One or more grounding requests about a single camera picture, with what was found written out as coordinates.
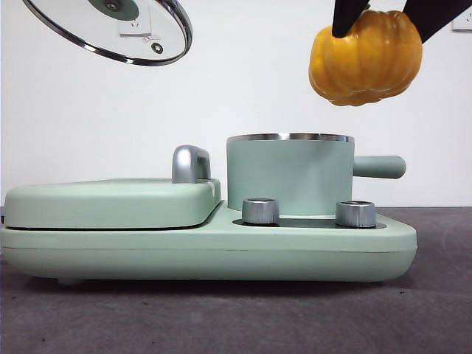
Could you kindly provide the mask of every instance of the pot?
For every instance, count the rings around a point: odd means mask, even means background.
[[[281,215],[334,215],[352,199],[353,176],[400,178],[399,156],[356,156],[354,138],[323,133],[233,136],[226,143],[228,207],[247,198],[277,199]]]

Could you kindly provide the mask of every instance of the small pumpkin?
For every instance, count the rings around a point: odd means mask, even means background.
[[[363,11],[343,38],[332,26],[313,42],[309,78],[334,105],[363,105],[405,91],[420,69],[423,45],[400,11]]]

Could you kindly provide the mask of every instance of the glass lid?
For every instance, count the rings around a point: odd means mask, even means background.
[[[192,25],[176,0],[24,0],[71,42],[124,63],[158,66],[183,57]]]

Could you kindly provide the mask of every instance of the pot rim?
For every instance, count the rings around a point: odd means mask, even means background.
[[[240,142],[249,140],[325,140],[331,142],[354,142],[348,135],[325,133],[260,133],[229,137],[226,142]]]

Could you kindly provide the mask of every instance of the appliance foot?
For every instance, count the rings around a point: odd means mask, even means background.
[[[85,282],[84,279],[75,279],[75,278],[58,278],[58,283],[61,285],[79,285]]]

